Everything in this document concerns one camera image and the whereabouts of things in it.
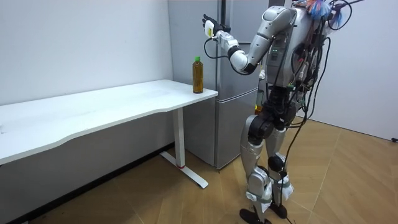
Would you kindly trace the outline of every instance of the humanoid robot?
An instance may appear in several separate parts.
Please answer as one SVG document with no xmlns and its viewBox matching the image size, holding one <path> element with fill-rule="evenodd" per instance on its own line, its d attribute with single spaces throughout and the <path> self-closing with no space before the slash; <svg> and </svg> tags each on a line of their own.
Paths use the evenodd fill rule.
<svg viewBox="0 0 398 224">
<path fill-rule="evenodd" d="M 209 40 L 217 41 L 227 54 L 235 72 L 241 75 L 252 74 L 268 54 L 266 80 L 272 85 L 272 90 L 268 100 L 263 104 L 261 113 L 246 120 L 240 145 L 248 184 L 246 197 L 254 205 L 254 212 L 242 209 L 240 216 L 250 224 L 270 223 L 265 216 L 268 208 L 281 218 L 287 218 L 282 199 L 287 200 L 294 188 L 286 169 L 287 158 L 279 151 L 287 129 L 301 129 L 308 119 L 306 113 L 300 124 L 292 124 L 298 110 L 308 111 L 310 98 L 306 101 L 306 94 L 309 92 L 311 95 L 315 83 L 320 81 L 318 71 L 323 45 L 329 40 L 329 49 L 331 44 L 326 34 L 346 24 L 340 25 L 340 9 L 349 6 L 352 12 L 351 4 L 358 2 L 339 1 L 343 3 L 301 0 L 295 1 L 292 8 L 270 7 L 261 16 L 260 28 L 247 54 L 240 49 L 238 41 L 228 33 L 230 28 L 219 25 L 214 19 L 204 15 L 203 27 L 209 37 L 206 43 Z M 263 148 L 263 139 L 268 155 L 267 169 L 257 164 Z"/>
</svg>

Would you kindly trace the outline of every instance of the white wall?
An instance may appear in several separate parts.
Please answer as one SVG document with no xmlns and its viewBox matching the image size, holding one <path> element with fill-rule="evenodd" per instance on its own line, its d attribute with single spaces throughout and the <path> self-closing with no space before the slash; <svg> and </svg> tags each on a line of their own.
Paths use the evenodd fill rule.
<svg viewBox="0 0 398 224">
<path fill-rule="evenodd" d="M 330 58 L 314 120 L 384 139 L 398 138 L 398 29 L 391 19 L 397 7 L 395 0 L 353 4 L 351 20 L 330 36 Z"/>
<path fill-rule="evenodd" d="M 0 105 L 163 78 L 172 79 L 166 0 L 0 1 Z M 173 141 L 161 113 L 5 164 L 0 223 Z"/>
<path fill-rule="evenodd" d="M 0 1 L 0 105 L 172 79 L 167 0 Z"/>
</svg>

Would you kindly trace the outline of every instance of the desk leg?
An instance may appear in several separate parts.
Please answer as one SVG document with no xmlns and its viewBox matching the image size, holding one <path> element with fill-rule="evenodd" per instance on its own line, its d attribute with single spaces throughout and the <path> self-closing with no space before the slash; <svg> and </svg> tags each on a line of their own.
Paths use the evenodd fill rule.
<svg viewBox="0 0 398 224">
<path fill-rule="evenodd" d="M 194 173 L 191 169 L 185 166 L 185 148 L 184 148 L 184 124 L 182 108 L 173 110 L 174 122 L 174 141 L 175 141 L 175 157 L 172 157 L 168 152 L 160 153 L 176 167 L 178 167 L 184 174 L 187 174 L 193 181 L 195 181 L 201 188 L 207 187 L 208 182 Z"/>
</svg>

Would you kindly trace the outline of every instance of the robot leg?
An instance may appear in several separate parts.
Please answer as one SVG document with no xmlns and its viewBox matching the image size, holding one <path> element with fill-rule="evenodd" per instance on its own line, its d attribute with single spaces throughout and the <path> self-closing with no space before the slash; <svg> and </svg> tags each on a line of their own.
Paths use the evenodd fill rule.
<svg viewBox="0 0 398 224">
<path fill-rule="evenodd" d="M 251 138 L 249 128 L 257 116 L 250 116 L 242 132 L 241 159 L 248 182 L 246 197 L 253 202 L 254 212 L 242 209 L 240 216 L 250 224 L 268 224 L 265 211 L 272 203 L 272 181 L 268 171 L 257 165 L 260 158 L 263 140 L 262 138 Z"/>
<path fill-rule="evenodd" d="M 293 186 L 289 181 L 289 176 L 287 171 L 282 171 L 285 162 L 285 156 L 283 156 L 279 151 L 280 147 L 284 141 L 286 134 L 286 129 L 272 131 L 272 134 L 266 138 L 266 148 L 268 155 L 268 170 L 269 177 L 274 181 L 272 186 L 272 204 L 270 208 L 280 217 L 286 218 L 287 211 L 286 208 L 281 204 L 281 191 L 283 198 L 285 200 L 293 193 Z"/>
</svg>

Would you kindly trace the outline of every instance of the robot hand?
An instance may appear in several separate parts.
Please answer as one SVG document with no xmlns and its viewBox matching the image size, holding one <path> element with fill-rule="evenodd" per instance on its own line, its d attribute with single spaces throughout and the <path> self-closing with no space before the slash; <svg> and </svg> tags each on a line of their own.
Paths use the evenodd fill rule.
<svg viewBox="0 0 398 224">
<path fill-rule="evenodd" d="M 213 33 L 209 34 L 209 36 L 216 35 L 217 32 L 220 31 L 220 30 L 222 30 L 224 32 L 231 32 L 231 28 L 230 27 L 227 27 L 226 25 L 223 25 L 223 24 L 218 24 L 218 22 L 215 19 L 207 16 L 206 14 L 203 15 L 203 19 L 201 21 L 203 22 L 203 28 L 206 27 L 207 21 L 209 21 L 209 22 L 211 22 L 213 24 L 213 26 L 214 26 Z"/>
</svg>

